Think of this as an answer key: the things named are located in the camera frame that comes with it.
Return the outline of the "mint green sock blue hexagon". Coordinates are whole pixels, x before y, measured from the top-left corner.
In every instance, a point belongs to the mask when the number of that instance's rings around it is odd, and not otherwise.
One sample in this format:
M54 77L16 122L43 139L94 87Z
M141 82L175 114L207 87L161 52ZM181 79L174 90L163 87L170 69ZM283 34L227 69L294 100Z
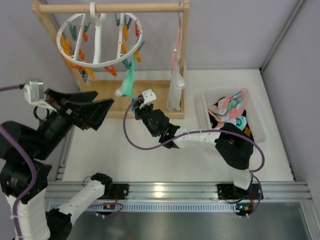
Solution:
M136 98L133 92L133 85L135 81L135 56L131 55L130 67L126 73L121 86L115 91L116 97L130 97L132 100Z

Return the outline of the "round white clip hanger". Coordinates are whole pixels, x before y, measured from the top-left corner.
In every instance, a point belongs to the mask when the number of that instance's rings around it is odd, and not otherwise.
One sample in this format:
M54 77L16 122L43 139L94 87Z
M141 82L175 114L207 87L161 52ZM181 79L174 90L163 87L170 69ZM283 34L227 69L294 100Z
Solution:
M140 50L144 45L143 27L140 20L132 13L122 12L115 16L116 26L118 27L118 41L116 57L105 62L101 61L102 52L102 32L104 21L106 20L106 13L97 13L96 4L91 2L89 4L89 15L94 22L94 54L92 62L85 61L85 54L81 50L81 44L88 37L87 31L90 27L90 22L86 23L86 13L76 13L68 18L59 28L56 34L56 45L67 64L76 69L99 69L104 68L108 71L117 63L130 69L133 65L128 61L129 57L140 62ZM129 28L134 25L134 32L136 43L128 50L126 42L129 40Z

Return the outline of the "pink sock green patches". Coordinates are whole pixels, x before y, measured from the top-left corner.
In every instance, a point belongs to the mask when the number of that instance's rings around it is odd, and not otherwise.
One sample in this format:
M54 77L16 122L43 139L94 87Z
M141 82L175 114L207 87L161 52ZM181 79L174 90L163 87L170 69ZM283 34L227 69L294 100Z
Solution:
M228 105L232 104L233 106L235 106L236 104L240 103L244 97L247 94L248 89L247 88L243 88L241 90L239 90L238 92L236 92L235 94L233 94L232 96L230 96L227 100L228 100Z

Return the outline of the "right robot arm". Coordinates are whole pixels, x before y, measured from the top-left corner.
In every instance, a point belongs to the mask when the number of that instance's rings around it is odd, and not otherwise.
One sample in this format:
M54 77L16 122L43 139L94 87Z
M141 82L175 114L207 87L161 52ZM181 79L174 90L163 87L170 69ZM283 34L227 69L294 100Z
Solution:
M170 123L170 119L160 109L153 109L153 104L141 107L133 105L135 119L141 120L153 137L167 149L202 148L217 150L231 168L233 185L247 191L253 177L249 170L253 154L254 138L232 123L225 123L221 128L188 130Z

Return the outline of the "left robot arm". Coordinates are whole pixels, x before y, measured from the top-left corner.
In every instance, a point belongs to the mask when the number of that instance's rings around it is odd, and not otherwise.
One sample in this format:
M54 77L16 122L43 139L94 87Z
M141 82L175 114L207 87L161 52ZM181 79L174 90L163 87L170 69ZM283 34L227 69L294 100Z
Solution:
M46 109L37 129L15 121L0 126L0 157L5 164L0 186L11 207L17 240L65 240L81 214L97 199L108 197L111 177L94 174L69 202L45 209L51 166L44 160L73 127L97 130L114 100L96 100L96 91L61 93L52 89L23 88L26 100Z

